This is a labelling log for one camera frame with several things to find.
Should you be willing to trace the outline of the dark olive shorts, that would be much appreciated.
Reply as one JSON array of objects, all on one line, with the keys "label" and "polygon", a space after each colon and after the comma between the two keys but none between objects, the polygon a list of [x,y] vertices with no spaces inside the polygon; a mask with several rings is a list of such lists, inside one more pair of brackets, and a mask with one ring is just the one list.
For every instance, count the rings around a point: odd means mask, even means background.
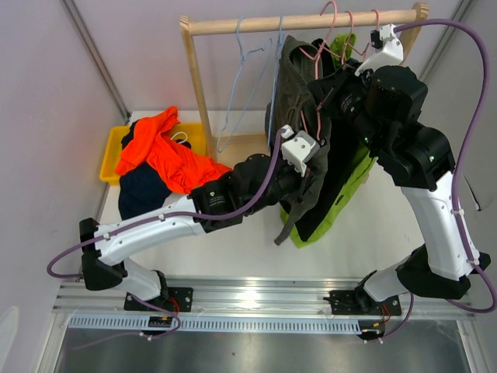
[{"label": "dark olive shorts", "polygon": [[305,131],[316,141],[324,142],[308,163],[310,175],[304,190],[283,200],[283,206],[290,210],[281,233],[274,240],[276,245],[289,238],[295,225],[317,206],[328,171],[331,121],[317,112],[308,88],[308,83],[323,77],[322,62],[314,61],[317,53],[316,46],[291,35],[286,37],[279,60],[275,101],[266,108],[265,131],[269,136],[273,137],[288,124],[295,132]]}]

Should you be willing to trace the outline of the light blue hanger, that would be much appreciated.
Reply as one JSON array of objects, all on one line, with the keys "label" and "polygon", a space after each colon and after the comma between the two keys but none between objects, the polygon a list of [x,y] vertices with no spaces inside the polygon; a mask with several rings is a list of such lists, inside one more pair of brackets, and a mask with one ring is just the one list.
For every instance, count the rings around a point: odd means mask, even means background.
[{"label": "light blue hanger", "polygon": [[278,82],[278,74],[279,74],[279,61],[280,61],[280,52],[283,47],[283,15],[280,14],[280,21],[278,27],[278,34],[276,39],[276,47],[275,47],[275,59],[274,59],[274,67],[273,67],[273,88],[272,88],[272,96],[269,105],[269,125],[267,131],[267,149],[271,151],[272,143],[273,143],[273,118],[274,118],[274,108],[276,105],[276,92],[277,92],[277,82]]},{"label": "light blue hanger", "polygon": [[[244,75],[246,65],[254,57],[262,56],[263,54],[268,54],[273,46],[273,40],[271,37],[269,37],[263,44],[260,44],[255,48],[246,50],[242,43],[242,32],[241,32],[242,23],[245,19],[246,19],[245,16],[240,17],[237,21],[237,26],[235,29],[235,38],[239,52],[239,68],[231,86],[230,97],[228,100],[228,107],[226,109],[226,114],[224,117],[224,124],[220,130],[219,137],[217,138],[215,146],[217,154],[221,154],[226,149],[226,147],[230,144],[231,139],[237,133],[240,125],[242,124],[245,113],[247,112],[249,105],[252,103],[255,94],[259,90],[259,85],[266,72],[267,65],[269,63],[269,58],[266,58],[266,62],[262,67],[262,71],[259,73],[259,77],[248,88],[245,85],[241,84],[242,76]],[[248,97],[244,106],[241,109],[240,114],[235,119],[233,118],[232,113],[234,109],[234,101],[238,92],[246,92],[248,93]]]}]

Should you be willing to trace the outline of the orange mesh shorts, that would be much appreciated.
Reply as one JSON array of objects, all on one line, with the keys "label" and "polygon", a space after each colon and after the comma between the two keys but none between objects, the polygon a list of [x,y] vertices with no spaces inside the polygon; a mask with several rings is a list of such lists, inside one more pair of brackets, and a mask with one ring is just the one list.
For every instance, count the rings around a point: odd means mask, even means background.
[{"label": "orange mesh shorts", "polygon": [[178,115],[178,108],[170,106],[158,115],[141,118],[134,126],[133,138],[120,153],[116,173],[125,176],[145,162],[173,193],[188,194],[230,172],[231,168],[171,139]]}]

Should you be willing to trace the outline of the navy blue shorts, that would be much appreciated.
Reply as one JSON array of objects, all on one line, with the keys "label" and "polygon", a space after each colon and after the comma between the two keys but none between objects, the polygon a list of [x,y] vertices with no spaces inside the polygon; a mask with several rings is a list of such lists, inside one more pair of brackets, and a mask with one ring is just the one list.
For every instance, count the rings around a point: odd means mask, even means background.
[{"label": "navy blue shorts", "polygon": [[159,209],[172,194],[158,172],[146,162],[120,177],[118,210],[122,220]]}]

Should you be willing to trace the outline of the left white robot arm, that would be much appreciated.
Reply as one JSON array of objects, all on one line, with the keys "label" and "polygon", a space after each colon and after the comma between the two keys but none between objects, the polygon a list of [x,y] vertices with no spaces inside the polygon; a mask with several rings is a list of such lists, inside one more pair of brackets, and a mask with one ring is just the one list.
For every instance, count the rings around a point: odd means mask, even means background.
[{"label": "left white robot arm", "polygon": [[114,225],[81,221],[80,232],[92,236],[82,248],[86,289],[119,288],[150,310],[163,309],[169,300],[165,275],[135,263],[134,254],[163,242],[239,225],[245,217],[302,191],[309,173],[301,160],[251,155],[220,179],[166,207]]}]

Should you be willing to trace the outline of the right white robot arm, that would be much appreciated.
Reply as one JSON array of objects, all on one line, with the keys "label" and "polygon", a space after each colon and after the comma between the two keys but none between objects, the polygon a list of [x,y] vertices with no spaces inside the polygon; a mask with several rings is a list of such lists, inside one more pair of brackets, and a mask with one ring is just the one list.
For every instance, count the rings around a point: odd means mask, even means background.
[{"label": "right white robot arm", "polygon": [[470,275],[483,274],[491,258],[474,247],[455,208],[455,161],[447,137],[418,122],[426,84],[409,68],[383,66],[360,74],[342,68],[308,88],[320,111],[350,129],[401,188],[424,239],[401,262],[362,279],[354,289],[356,307],[369,314],[406,292],[461,299]]}]

